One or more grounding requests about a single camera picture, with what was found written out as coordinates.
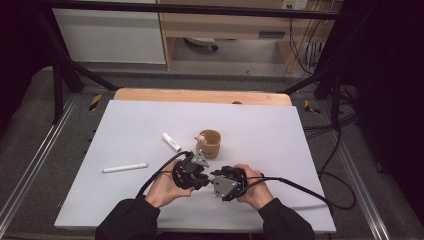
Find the white table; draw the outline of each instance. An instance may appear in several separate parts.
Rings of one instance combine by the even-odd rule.
[[[218,157],[205,173],[247,163],[266,176],[283,177],[323,195],[295,107],[117,101],[109,102],[55,226],[97,227],[122,199],[134,198],[147,179],[175,152],[162,139],[169,133],[195,150],[204,129],[221,133]],[[149,163],[145,169],[102,173],[114,166]],[[316,233],[335,232],[327,206],[279,182],[267,182],[275,197],[296,210]],[[262,219],[249,205],[213,197],[212,184],[162,208],[161,231],[261,232]]]

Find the black jacket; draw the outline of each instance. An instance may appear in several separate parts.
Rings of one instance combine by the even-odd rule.
[[[96,229],[97,240],[153,240],[156,239],[160,209],[144,198],[126,199],[118,203]],[[259,210],[264,220],[267,240],[314,239],[311,225],[292,209],[275,198]]]

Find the metal part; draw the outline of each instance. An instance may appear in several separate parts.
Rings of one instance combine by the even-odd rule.
[[[328,104],[322,104],[320,101],[318,102],[320,105],[320,109],[322,110],[324,117],[327,122],[330,123],[330,109]],[[332,132],[332,137],[335,141],[337,141],[337,134],[335,131]],[[346,170],[346,173],[349,177],[349,180],[352,183],[352,187],[355,190],[356,196],[358,198],[358,202],[362,207],[362,211],[365,215],[365,218],[368,221],[371,232],[374,235],[375,239],[378,240],[389,240],[390,236],[386,229],[386,226],[383,220],[380,217],[380,214],[372,200],[370,193],[361,178],[358,170],[356,169],[355,163],[349,153],[349,150],[346,144],[343,141],[343,137],[340,139],[340,158],[342,160],[343,166]]]
[[[191,162],[202,167],[209,167],[208,161],[206,161],[205,157],[201,152],[196,153],[193,159],[191,159]]]
[[[221,6],[196,6],[177,4],[148,4],[148,3],[123,3],[123,2],[97,2],[97,1],[68,1],[68,0],[39,0],[37,4],[45,7],[59,9],[82,9],[122,12],[157,12],[157,13],[185,13],[229,16],[276,17],[276,18],[302,18],[341,20],[360,17],[359,14],[339,12],[294,11],[262,8],[240,8]]]
[[[7,227],[11,223],[16,211],[24,200],[25,195],[31,187],[31,184],[33,183],[39,170],[43,166],[44,161],[46,160],[57,137],[61,133],[62,128],[68,120],[72,109],[74,108],[74,104],[78,98],[79,94],[73,94],[68,99],[65,104],[64,113],[62,117],[59,119],[56,125],[53,125],[50,128],[49,133],[47,134],[43,143],[39,147],[37,153],[34,155],[21,180],[13,190],[3,209],[0,211],[0,239],[5,234]]]
[[[220,195],[222,201],[231,201],[239,197],[240,192],[247,187],[246,173],[242,169],[224,166],[221,170],[215,170],[211,174],[216,176],[213,180],[214,196]]]
[[[225,197],[227,196],[229,193],[231,193],[234,188],[236,188],[237,186],[240,186],[240,184],[238,184],[236,181],[228,179],[228,178],[224,178],[224,177],[215,177],[212,180],[212,184],[214,186],[213,188],[213,192],[214,192],[214,196],[216,197]]]

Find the hand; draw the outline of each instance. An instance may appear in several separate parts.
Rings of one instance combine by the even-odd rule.
[[[240,168],[243,169],[246,173],[246,177],[251,178],[247,180],[247,184],[250,185],[256,181],[258,181],[260,178],[252,178],[252,177],[262,177],[261,172],[252,170],[248,165],[246,164],[237,164],[234,166],[234,168]],[[252,206],[255,210],[261,209],[263,206],[265,206],[267,203],[272,201],[274,197],[272,196],[271,192],[268,189],[268,186],[265,182],[261,182],[256,184],[255,186],[249,188],[247,192],[237,198],[238,202],[245,202],[248,203],[250,206]]]
[[[179,161],[181,160],[177,159],[172,161],[163,171],[172,171],[175,164]],[[145,200],[153,207],[160,208],[168,205],[179,197],[190,197],[193,190],[194,188],[184,190],[177,187],[172,179],[171,173],[161,173],[153,182]]]

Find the wooden cup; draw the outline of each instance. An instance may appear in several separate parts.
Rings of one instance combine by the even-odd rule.
[[[206,139],[206,144],[197,143],[196,149],[202,151],[203,156],[207,159],[216,158],[219,153],[219,148],[221,146],[221,134],[215,130],[207,129],[203,130],[200,134],[204,134]]]

